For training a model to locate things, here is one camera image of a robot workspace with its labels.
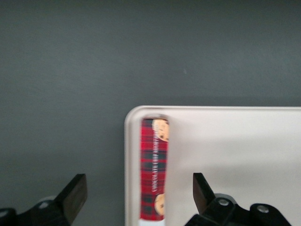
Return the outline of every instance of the red plaid tube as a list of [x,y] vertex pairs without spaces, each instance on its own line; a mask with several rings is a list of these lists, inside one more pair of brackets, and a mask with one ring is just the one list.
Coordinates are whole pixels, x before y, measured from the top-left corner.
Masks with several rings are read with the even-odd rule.
[[164,219],[164,186],[169,125],[164,119],[143,119],[141,126],[141,214],[145,220]]

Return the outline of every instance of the gray background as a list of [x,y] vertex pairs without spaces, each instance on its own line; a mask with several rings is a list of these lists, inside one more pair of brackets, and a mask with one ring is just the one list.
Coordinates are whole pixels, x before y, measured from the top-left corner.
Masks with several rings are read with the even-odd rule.
[[300,106],[298,1],[0,1],[0,203],[86,173],[80,225],[124,224],[138,105]]

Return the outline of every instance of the bolt head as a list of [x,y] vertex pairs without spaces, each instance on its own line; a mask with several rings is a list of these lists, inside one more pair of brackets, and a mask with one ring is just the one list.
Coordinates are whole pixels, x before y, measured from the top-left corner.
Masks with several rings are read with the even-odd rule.
[[258,210],[259,212],[261,212],[261,213],[268,213],[268,212],[269,212],[268,207],[263,206],[263,205],[257,206],[257,210]]

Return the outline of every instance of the white tray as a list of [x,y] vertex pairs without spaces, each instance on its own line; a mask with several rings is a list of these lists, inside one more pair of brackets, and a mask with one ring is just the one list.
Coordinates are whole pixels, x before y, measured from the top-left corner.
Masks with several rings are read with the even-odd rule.
[[138,226],[140,123],[152,114],[170,122],[166,226],[183,226],[197,213],[193,172],[247,210],[253,203],[270,204],[292,225],[300,224],[300,107],[140,106],[125,121],[126,226]]

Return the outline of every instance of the cookie illustration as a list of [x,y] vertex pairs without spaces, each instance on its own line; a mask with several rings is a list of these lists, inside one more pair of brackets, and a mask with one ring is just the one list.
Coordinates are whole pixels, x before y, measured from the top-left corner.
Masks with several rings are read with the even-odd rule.
[[161,216],[164,215],[164,202],[165,194],[158,194],[155,200],[155,209],[156,212]]
[[152,122],[153,130],[158,134],[158,137],[168,142],[169,140],[169,122],[165,119],[154,119]]

